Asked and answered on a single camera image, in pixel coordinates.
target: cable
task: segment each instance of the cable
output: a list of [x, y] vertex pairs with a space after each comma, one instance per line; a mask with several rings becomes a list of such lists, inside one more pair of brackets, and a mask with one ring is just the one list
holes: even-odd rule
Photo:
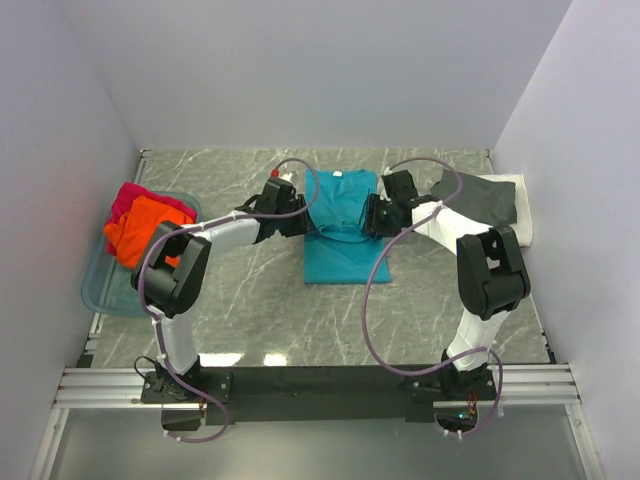
[[147, 378], [147, 377], [144, 376], [144, 374], [142, 372], [140, 372], [140, 370], [138, 370], [138, 360], [140, 360], [141, 358], [144, 358], [145, 360], [151, 362], [151, 364], [154, 367], [156, 366], [156, 363], [158, 363], [158, 362], [156, 360], [154, 360], [153, 358], [151, 358], [151, 357], [147, 357], [146, 355], [140, 355], [138, 358], [136, 358], [133, 361], [133, 369], [136, 371], [136, 373], [138, 375], [140, 375], [142, 378]]
[[151, 259], [151, 257], [153, 255], [155, 255], [155, 253], [161, 248], [161, 246], [167, 240], [169, 240], [170, 238], [173, 238], [175, 236], [182, 235], [184, 233], [201, 232], [201, 231], [204, 231], [204, 230], [215, 228], [215, 227], [220, 226], [220, 225], [224, 225], [225, 223], [233, 222], [235, 220], [242, 220], [242, 219], [248, 219], [248, 218], [253, 218], [253, 219], [284, 219], [284, 218], [295, 217], [296, 215], [300, 215], [301, 213], [306, 212], [311, 207], [311, 205], [314, 204], [314, 202], [318, 198], [318, 192], [320, 191], [320, 180], [318, 178], [318, 174], [316, 173], [316, 170], [308, 162], [306, 162], [305, 160], [302, 160], [300, 158], [294, 158], [294, 157], [286, 158], [286, 159], [282, 160], [281, 162], [279, 162], [276, 165], [274, 170], [278, 170], [280, 167], [282, 167], [282, 165], [285, 165], [286, 163], [289, 163], [289, 162], [301, 163], [305, 168], [307, 168], [311, 172], [311, 175], [313, 176], [313, 181], [315, 183], [315, 191], [313, 193], [311, 201], [309, 203], [307, 203], [306, 205], [304, 205], [302, 208], [300, 208], [300, 209], [298, 209], [298, 210], [296, 210], [294, 212], [283, 213], [283, 214], [260, 213], [260, 214], [234, 215], [234, 216], [217, 218], [217, 219], [210, 220], [208, 222], [204, 222], [204, 223], [197, 224], [197, 225], [192, 225], [192, 226], [188, 226], [188, 227], [184, 227], [184, 228], [179, 228], [177, 230], [169, 232], [169, 233], [163, 235], [162, 237], [160, 237], [151, 246], [151, 248], [149, 249], [149, 252], [147, 253], [147, 256], [144, 258], [144, 260], [142, 262], [142, 265], [140, 267], [140, 276], [138, 278], [138, 299], [140, 300], [140, 304], [142, 305], [143, 311], [146, 312], [148, 315], [150, 315], [151, 318], [153, 319], [152, 320], [152, 324], [153, 324], [153, 326], [155, 328], [156, 337], [158, 339], [158, 350], [160, 351], [160, 355], [164, 357], [165, 368], [169, 372], [169, 375], [171, 375], [173, 380], [178, 385], [180, 385], [185, 390], [200, 396], [205, 401], [207, 401], [209, 403], [213, 403], [216, 407], [218, 407], [222, 411], [222, 414], [224, 415], [224, 424], [223, 424], [223, 426], [216, 433], [214, 433], [213, 435], [210, 435], [208, 437], [203, 437], [203, 438], [183, 438], [183, 437], [180, 437], [179, 435], [177, 435], [177, 434], [175, 434], [173, 432], [165, 432], [166, 435], [170, 436], [171, 438], [174, 438], [175, 440], [177, 440], [179, 442], [204, 443], [204, 442], [208, 442], [208, 441], [211, 441], [211, 440], [215, 440], [216, 438], [221, 437], [224, 434], [224, 432], [227, 430], [227, 428], [229, 428], [229, 424], [231, 423], [231, 416], [229, 414], [229, 410], [227, 409], [227, 407], [225, 407], [225, 405], [222, 402], [220, 402], [215, 397], [212, 397], [208, 393], [203, 392], [202, 390], [199, 390], [199, 389], [189, 385], [182, 378], [180, 378], [180, 376], [178, 375], [176, 370], [173, 368], [173, 365], [171, 364], [171, 361], [170, 361], [170, 359], [168, 357], [168, 354], [167, 354], [167, 347], [166, 347], [166, 344], [165, 344], [165, 341], [164, 341], [164, 335], [162, 333], [162, 326], [161, 326], [162, 321], [161, 321], [161, 318], [154, 310], [151, 310], [149, 308], [149, 306], [147, 305], [147, 301], [145, 299], [145, 296], [144, 296], [144, 284], [145, 284], [145, 278], [146, 278], [146, 271], [147, 271], [147, 268], [149, 267], [150, 259]]
[[433, 212], [431, 212], [431, 214], [429, 214], [426, 218], [423, 218], [422, 220], [420, 220], [417, 223], [414, 223], [413, 225], [411, 225], [408, 228], [405, 228], [402, 232], [400, 232], [398, 235], [396, 235], [395, 237], [393, 237], [391, 239], [391, 241], [384, 247], [384, 249], [382, 250], [382, 253], [380, 253], [380, 256], [377, 258], [375, 264], [373, 265], [373, 268], [371, 269], [371, 273], [369, 274], [369, 278], [367, 279], [367, 284], [365, 285], [365, 289], [364, 289], [364, 298], [362, 300], [362, 310], [361, 310], [361, 314], [360, 314], [360, 319], [361, 319], [361, 323], [362, 323], [362, 334], [364, 336], [364, 342], [367, 345], [367, 348], [369, 349], [369, 352], [371, 353], [371, 356], [375, 359], [376, 362], [378, 362], [378, 364], [383, 367], [385, 370], [391, 372], [391, 373], [395, 373], [396, 375], [401, 375], [401, 376], [405, 376], [405, 377], [419, 377], [419, 376], [423, 376], [423, 375], [430, 375], [432, 373], [437, 372], [438, 370], [451, 365], [453, 362], [455, 362], [456, 360], [459, 360], [463, 357], [466, 357], [467, 355], [472, 355], [474, 353], [480, 353], [480, 352], [488, 352], [489, 354], [491, 354], [491, 356], [493, 356], [493, 358], [496, 360], [496, 363], [498, 364], [498, 387], [497, 387], [497, 395], [496, 395], [496, 400], [494, 401], [493, 405], [491, 406], [491, 410], [489, 410], [489, 414], [478, 424], [476, 425], [475, 428], [473, 428], [472, 430], [469, 430], [468, 432], [464, 432], [463, 435], [469, 435], [472, 433], [477, 432], [478, 430], [480, 430], [481, 428], [483, 428], [488, 421], [493, 418], [493, 416], [496, 413], [496, 410], [498, 409], [498, 404], [500, 403], [500, 397], [502, 396], [502, 381], [503, 381], [503, 367], [502, 367], [502, 360], [500, 360], [500, 357], [498, 356], [498, 354], [493, 351], [490, 348], [486, 348], [486, 347], [478, 347], [478, 348], [472, 348], [470, 350], [467, 350], [465, 352], [459, 353], [458, 355], [454, 355], [453, 357], [437, 364], [434, 365], [432, 367], [429, 368], [425, 368], [422, 370], [415, 370], [415, 371], [411, 371], [411, 370], [401, 370], [399, 368], [396, 367], [392, 367], [391, 365], [389, 365], [388, 363], [386, 363], [382, 357], [378, 354], [378, 352], [376, 352], [375, 348], [373, 347], [373, 343], [371, 342], [371, 337], [369, 336], [369, 329], [367, 327], [367, 303], [369, 302], [369, 294], [371, 292], [371, 286], [373, 285], [373, 281], [374, 278], [376, 276], [376, 273], [378, 272], [378, 269], [380, 268], [380, 265], [382, 264], [384, 258], [387, 256], [387, 254], [389, 253], [389, 251], [391, 251], [391, 249], [400, 241], [402, 240], [404, 237], [406, 237], [407, 235], [409, 235], [411, 232], [413, 232], [416, 228], [420, 227], [421, 225], [424, 225], [425, 223], [433, 220], [436, 215], [438, 215], [438, 213], [440, 213], [440, 211], [442, 210], [443, 206], [447, 203], [450, 202], [451, 200], [453, 200], [462, 190], [462, 178], [460, 177], [460, 174], [452, 167], [450, 166], [448, 163], [446, 163], [443, 160], [439, 160], [437, 158], [433, 158], [433, 157], [414, 157], [414, 158], [408, 158], [406, 160], [402, 160], [401, 162], [396, 163], [395, 165], [390, 167], [390, 170], [393, 170], [394, 168], [399, 167], [400, 165], [404, 165], [405, 163], [409, 163], [409, 162], [415, 162], [415, 161], [428, 161], [428, 162], [434, 162], [437, 163], [439, 165], [442, 165], [444, 168], [448, 169], [451, 173], [453, 173], [453, 175], [456, 178], [456, 182], [457, 182], [457, 188], [456, 190], [449, 195], [447, 198], [445, 198], [442, 201], [442, 204], [438, 205]]

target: plastic bin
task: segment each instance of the plastic bin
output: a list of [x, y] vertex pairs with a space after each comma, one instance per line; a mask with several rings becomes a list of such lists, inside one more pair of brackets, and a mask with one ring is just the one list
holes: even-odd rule
[[[156, 192], [183, 201], [201, 217], [200, 203], [191, 195], [178, 192]], [[107, 253], [107, 238], [100, 240], [82, 282], [82, 301], [94, 312], [106, 315], [142, 316], [138, 292], [131, 287], [131, 270], [124, 268]]]

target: white wall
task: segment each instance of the white wall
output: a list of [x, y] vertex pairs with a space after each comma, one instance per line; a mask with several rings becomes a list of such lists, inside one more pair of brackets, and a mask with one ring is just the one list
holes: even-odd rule
[[58, 0], [142, 147], [494, 146], [570, 0]]
[[52, 0], [2, 2], [0, 71], [0, 476], [13, 480], [82, 352], [81, 279], [137, 152]]
[[640, 472], [640, 2], [574, 0], [495, 150], [526, 175], [527, 253], [610, 479]]

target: gray marble surface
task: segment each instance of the gray marble surface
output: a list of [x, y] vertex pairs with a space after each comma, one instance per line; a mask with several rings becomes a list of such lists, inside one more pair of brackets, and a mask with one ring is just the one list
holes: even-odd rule
[[[433, 155], [472, 174], [491, 173], [485, 150], [238, 149], [149, 151], [141, 184], [197, 198], [205, 218], [227, 214], [261, 191], [281, 159], [304, 158], [319, 169], [366, 168], [381, 173], [404, 158]], [[292, 169], [300, 171], [295, 165]], [[409, 166], [427, 192], [441, 167]], [[392, 282], [375, 285], [369, 325], [388, 362], [435, 363], [455, 335], [462, 314], [455, 257], [432, 240], [412, 235], [388, 259]], [[375, 363], [362, 338], [362, 285], [305, 285], [303, 239], [276, 236], [209, 262], [194, 306], [193, 331], [205, 364], [361, 365]], [[503, 325], [497, 351], [509, 363], [547, 363], [545, 341], [530, 299]], [[155, 355], [145, 318], [106, 317], [94, 367], [130, 367]]]

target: pink cloth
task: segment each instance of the pink cloth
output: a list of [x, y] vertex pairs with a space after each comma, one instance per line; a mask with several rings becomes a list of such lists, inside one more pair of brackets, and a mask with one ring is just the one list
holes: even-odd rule
[[[105, 225], [110, 223], [118, 224], [120, 222], [120, 217], [131, 210], [133, 201], [141, 196], [169, 205], [193, 218], [194, 222], [197, 220], [196, 211], [184, 202], [181, 202], [176, 198], [166, 197], [164, 195], [158, 195], [157, 193], [150, 192], [146, 188], [136, 185], [135, 183], [126, 182], [122, 187], [120, 187], [120, 191], [111, 205], [111, 215]], [[111, 255], [116, 254], [116, 247], [109, 242], [107, 242], [107, 253]]]

